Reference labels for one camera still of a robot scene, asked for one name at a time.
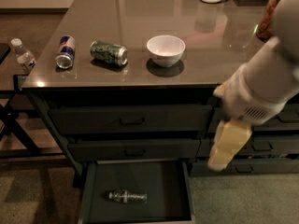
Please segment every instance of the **bowl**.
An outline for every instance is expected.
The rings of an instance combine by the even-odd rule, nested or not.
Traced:
[[[177,63],[186,48],[185,43],[176,36],[158,35],[147,43],[150,58],[161,67]]]

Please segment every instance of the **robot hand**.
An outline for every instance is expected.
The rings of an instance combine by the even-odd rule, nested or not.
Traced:
[[[299,0],[281,0],[273,18],[273,36],[215,91],[232,119],[219,124],[208,167],[225,169],[251,137],[251,125],[278,114],[299,93]]]

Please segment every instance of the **glossy countertop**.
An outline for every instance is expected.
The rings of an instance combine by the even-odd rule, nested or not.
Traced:
[[[161,87],[215,85],[260,49],[256,35],[264,7],[238,7],[233,0],[75,0],[40,55],[24,88]],[[61,36],[76,40],[74,65],[57,68]],[[186,43],[174,66],[157,66],[146,44],[156,35]],[[128,64],[119,68],[93,59],[94,40],[123,45]]]

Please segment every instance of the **gray carpet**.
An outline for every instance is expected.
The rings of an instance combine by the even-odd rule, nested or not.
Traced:
[[[38,58],[62,17],[0,14],[0,37],[22,37]],[[19,122],[38,146],[55,146],[40,121],[20,116]],[[16,147],[23,148],[13,134],[0,142],[0,151]],[[0,223],[77,223],[82,191],[72,187],[73,176],[61,156],[0,160]],[[299,174],[205,176],[190,181],[198,224],[299,222]]]

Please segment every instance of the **soda can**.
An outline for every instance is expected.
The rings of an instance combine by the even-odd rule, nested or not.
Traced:
[[[58,53],[56,56],[57,66],[68,69],[73,66],[75,55],[75,39],[71,35],[64,35],[60,39]]]
[[[93,41],[90,53],[96,60],[114,63],[119,67],[126,65],[128,61],[126,47],[102,41]]]

